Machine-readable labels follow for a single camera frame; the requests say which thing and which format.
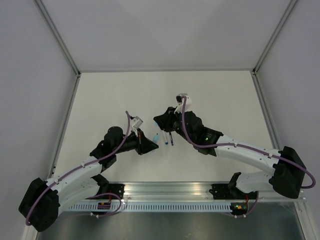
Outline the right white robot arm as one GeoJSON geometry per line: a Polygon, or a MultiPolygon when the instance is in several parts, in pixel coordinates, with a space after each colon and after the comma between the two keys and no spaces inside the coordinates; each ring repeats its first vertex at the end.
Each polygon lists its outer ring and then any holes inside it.
{"type": "Polygon", "coordinates": [[[174,107],[153,119],[162,131],[176,132],[203,155],[228,158],[259,169],[254,173],[233,174],[227,187],[232,198],[266,190],[274,190],[289,199],[299,197],[307,168],[293,148],[267,149],[237,143],[222,132],[204,126],[192,111],[176,113],[174,107]]]}

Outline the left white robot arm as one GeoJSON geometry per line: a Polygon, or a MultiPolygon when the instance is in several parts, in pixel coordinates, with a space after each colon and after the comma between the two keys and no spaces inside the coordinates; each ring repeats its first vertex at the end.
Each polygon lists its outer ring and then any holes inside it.
{"type": "Polygon", "coordinates": [[[116,162],[117,154],[136,151],[144,155],[158,147],[141,129],[125,135],[120,127],[113,126],[81,165],[61,176],[34,179],[18,211],[25,217],[27,226],[43,232],[74,204],[94,196],[104,199],[108,195],[109,181],[102,173],[116,162]]]}

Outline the purple ink pen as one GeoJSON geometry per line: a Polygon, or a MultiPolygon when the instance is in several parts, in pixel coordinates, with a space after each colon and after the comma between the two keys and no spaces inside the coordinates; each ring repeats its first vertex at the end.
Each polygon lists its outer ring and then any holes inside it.
{"type": "Polygon", "coordinates": [[[174,146],[173,136],[171,132],[169,132],[169,139],[170,139],[171,146],[174,146]]]}

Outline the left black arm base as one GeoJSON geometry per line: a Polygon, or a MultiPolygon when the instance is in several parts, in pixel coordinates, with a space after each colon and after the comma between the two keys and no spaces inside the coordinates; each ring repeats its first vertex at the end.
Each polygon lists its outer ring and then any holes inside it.
{"type": "Polygon", "coordinates": [[[101,174],[91,177],[98,185],[98,191],[90,199],[102,199],[102,200],[117,200],[118,198],[114,195],[117,195],[121,200],[123,199],[125,193],[125,185],[122,183],[110,183],[104,176],[101,174]]]}

